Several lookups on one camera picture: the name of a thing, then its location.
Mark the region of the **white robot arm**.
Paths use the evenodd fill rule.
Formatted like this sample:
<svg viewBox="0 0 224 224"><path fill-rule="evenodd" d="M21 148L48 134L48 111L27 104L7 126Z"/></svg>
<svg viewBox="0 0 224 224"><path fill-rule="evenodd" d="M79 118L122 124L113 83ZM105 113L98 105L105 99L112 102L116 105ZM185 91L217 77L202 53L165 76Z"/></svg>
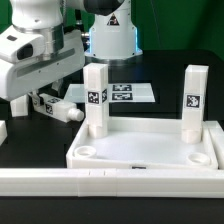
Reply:
<svg viewBox="0 0 224 224"><path fill-rule="evenodd" d="M142 54L128 0L9 0L0 33L0 98L12 101L84 67L90 56L125 61Z"/></svg>

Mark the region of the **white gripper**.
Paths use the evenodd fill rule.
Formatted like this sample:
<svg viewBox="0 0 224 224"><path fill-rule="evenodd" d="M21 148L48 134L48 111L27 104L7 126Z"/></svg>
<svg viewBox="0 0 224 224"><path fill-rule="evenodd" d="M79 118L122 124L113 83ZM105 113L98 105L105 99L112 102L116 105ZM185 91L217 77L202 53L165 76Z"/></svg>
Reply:
<svg viewBox="0 0 224 224"><path fill-rule="evenodd" d="M52 58L42 54L16 63L0 59L0 98L14 100L27 93L36 107L44 105L38 89L48 84L60 91L62 78L83 68L85 63L81 32L73 30L64 35L64 47Z"/></svg>

